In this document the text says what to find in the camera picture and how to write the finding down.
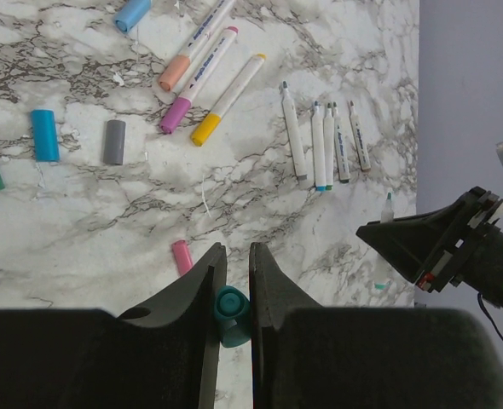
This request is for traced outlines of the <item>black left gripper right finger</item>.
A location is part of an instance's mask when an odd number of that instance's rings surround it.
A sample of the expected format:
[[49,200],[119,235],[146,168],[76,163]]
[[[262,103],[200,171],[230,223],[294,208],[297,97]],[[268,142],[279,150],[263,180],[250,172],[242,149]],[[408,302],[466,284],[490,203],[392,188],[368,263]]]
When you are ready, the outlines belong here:
[[261,243],[249,288],[256,408],[503,408],[503,367],[468,313],[321,306]]

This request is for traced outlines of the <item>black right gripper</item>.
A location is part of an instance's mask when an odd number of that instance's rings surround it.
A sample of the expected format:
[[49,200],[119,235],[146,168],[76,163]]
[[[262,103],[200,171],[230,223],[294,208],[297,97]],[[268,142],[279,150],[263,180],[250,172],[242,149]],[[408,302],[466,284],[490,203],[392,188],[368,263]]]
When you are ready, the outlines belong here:
[[440,210],[369,222],[356,235],[422,291],[464,283],[503,308],[503,233],[490,220],[501,205],[499,196],[474,187]]

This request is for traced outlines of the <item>teal pen cap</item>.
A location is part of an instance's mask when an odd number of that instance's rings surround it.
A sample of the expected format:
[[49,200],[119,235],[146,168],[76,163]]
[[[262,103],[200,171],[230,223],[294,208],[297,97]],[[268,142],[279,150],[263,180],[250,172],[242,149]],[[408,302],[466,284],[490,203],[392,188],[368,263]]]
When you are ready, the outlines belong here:
[[214,319],[224,348],[236,348],[250,340],[251,305],[248,298],[233,286],[225,285],[217,293]]

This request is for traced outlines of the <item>grey cap marker pen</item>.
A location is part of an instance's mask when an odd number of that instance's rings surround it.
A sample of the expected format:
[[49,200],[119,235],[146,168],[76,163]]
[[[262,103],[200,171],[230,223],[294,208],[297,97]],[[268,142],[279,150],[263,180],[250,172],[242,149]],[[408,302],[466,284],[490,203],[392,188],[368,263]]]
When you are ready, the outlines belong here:
[[282,108],[285,115],[286,129],[290,148],[292,152],[292,159],[294,169],[300,187],[306,187],[308,183],[308,170],[304,156],[304,148],[302,138],[299,133],[298,115],[295,107],[294,100],[290,94],[287,81],[282,82]]

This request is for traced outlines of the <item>green cap marker pen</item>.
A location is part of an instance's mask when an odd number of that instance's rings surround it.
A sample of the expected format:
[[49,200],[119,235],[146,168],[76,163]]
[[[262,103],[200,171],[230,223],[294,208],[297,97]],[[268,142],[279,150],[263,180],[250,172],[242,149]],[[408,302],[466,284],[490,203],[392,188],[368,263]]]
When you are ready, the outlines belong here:
[[334,117],[332,103],[328,102],[323,121],[327,191],[333,187]]

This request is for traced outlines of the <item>pink pen cap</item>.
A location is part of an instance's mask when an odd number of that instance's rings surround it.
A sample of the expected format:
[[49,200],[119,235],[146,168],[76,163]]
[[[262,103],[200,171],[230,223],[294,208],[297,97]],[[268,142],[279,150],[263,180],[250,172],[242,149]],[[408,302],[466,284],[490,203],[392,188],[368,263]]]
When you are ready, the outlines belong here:
[[194,263],[186,240],[178,240],[171,246],[179,276],[188,273]]

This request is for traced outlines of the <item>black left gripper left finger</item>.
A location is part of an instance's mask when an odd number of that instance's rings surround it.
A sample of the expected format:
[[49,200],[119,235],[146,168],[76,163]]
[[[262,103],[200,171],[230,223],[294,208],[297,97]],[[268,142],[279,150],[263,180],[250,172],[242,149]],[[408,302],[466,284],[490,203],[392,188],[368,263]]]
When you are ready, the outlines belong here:
[[0,408],[211,408],[214,298],[227,253],[214,244],[181,278],[113,316],[0,309]]

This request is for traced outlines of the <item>light blue pen cap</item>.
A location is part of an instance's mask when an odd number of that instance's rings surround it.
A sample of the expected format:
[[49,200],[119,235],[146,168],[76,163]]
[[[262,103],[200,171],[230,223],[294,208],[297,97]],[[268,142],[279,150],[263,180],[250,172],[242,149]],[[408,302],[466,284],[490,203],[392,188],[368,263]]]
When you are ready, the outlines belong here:
[[53,111],[36,109],[31,111],[35,158],[38,162],[59,162],[55,115]]

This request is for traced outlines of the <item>dark green cap marker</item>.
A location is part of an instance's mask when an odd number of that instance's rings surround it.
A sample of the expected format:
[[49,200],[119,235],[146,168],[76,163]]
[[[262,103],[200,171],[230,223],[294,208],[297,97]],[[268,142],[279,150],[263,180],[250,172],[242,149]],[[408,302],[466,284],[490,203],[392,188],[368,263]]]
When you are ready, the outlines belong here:
[[336,102],[332,103],[332,115],[334,118],[335,148],[338,161],[339,180],[342,183],[349,183],[350,166],[347,157],[347,148],[345,146],[345,129],[343,119]]

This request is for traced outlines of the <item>teal cap marker pen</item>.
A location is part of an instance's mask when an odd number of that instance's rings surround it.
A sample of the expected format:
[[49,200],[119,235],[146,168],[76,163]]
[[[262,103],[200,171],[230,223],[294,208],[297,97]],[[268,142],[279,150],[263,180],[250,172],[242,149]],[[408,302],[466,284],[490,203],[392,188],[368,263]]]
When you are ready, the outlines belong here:
[[384,202],[384,207],[381,211],[380,221],[381,222],[391,222],[394,220],[394,208],[392,201],[392,193],[387,193],[386,201]]

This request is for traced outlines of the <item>grey pen cap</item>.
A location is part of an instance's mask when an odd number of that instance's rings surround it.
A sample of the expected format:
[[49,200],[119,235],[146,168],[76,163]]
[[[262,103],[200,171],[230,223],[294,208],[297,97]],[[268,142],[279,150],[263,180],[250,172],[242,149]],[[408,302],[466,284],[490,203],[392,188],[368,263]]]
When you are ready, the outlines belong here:
[[124,121],[117,119],[107,121],[102,156],[102,161],[104,164],[123,164],[125,135],[126,123]]

